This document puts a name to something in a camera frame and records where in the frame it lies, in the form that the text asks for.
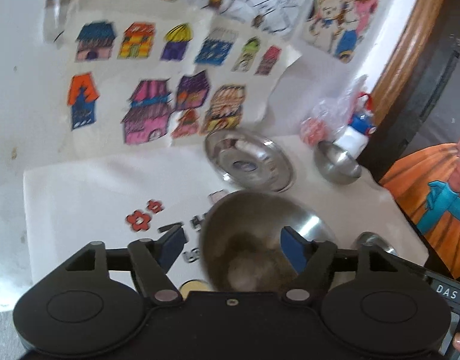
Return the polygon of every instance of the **wooden edge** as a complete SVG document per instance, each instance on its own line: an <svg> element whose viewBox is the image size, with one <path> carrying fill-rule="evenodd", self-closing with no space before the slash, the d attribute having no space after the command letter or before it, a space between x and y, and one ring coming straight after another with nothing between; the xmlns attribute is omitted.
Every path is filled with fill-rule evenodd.
<svg viewBox="0 0 460 360"><path fill-rule="evenodd" d="M395 51L372 92L375 123L385 118L407 83L444 0L417 0Z"/></svg>

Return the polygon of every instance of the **blue roof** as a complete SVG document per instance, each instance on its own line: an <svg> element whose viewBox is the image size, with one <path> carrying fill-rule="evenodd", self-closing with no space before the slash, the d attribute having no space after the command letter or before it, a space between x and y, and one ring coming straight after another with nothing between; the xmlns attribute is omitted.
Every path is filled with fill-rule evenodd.
<svg viewBox="0 0 460 360"><path fill-rule="evenodd" d="M79 41L87 41L91 39L108 39L114 40L116 38L113 31L112 23L106 21L94 21L93 23L83 26L82 31L77 37Z"/></svg>

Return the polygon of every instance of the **screw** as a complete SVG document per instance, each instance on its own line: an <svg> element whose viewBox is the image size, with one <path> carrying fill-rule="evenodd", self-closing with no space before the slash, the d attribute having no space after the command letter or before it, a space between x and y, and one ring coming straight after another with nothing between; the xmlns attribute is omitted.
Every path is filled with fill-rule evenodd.
<svg viewBox="0 0 460 360"><path fill-rule="evenodd" d="M294 302L303 302L310 298L308 291L301 288L293 288L286 293L287 299L293 300Z"/></svg>
<svg viewBox="0 0 460 360"><path fill-rule="evenodd" d="M171 302L172 300L178 298L178 293L172 289L162 289L157 291L154 297L159 302Z"/></svg>
<svg viewBox="0 0 460 360"><path fill-rule="evenodd" d="M238 300L236 299L227 299L227 306L236 306L238 305Z"/></svg>

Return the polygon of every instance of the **fingernail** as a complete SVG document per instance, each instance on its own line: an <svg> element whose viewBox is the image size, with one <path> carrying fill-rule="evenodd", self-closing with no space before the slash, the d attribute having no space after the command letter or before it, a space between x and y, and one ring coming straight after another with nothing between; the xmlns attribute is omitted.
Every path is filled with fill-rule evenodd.
<svg viewBox="0 0 460 360"><path fill-rule="evenodd" d="M453 342L457 345L460 345L460 333L455 334L455 337L453 337Z"/></svg>

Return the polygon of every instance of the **red flower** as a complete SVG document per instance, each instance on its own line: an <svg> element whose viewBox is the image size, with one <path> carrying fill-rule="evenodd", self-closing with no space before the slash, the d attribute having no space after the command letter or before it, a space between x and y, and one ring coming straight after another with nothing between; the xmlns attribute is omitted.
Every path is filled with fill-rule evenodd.
<svg viewBox="0 0 460 360"><path fill-rule="evenodd" d="M156 214L157 212L163 211L165 209L165 207L162 206L162 202L159 202L158 200L157 201L149 200L147 204L148 204L147 209L153 212L154 214Z"/></svg>
<svg viewBox="0 0 460 360"><path fill-rule="evenodd" d="M133 215L128 215L125 220L132 225L133 231L147 231L150 228L149 223L152 217L137 210L133 212Z"/></svg>

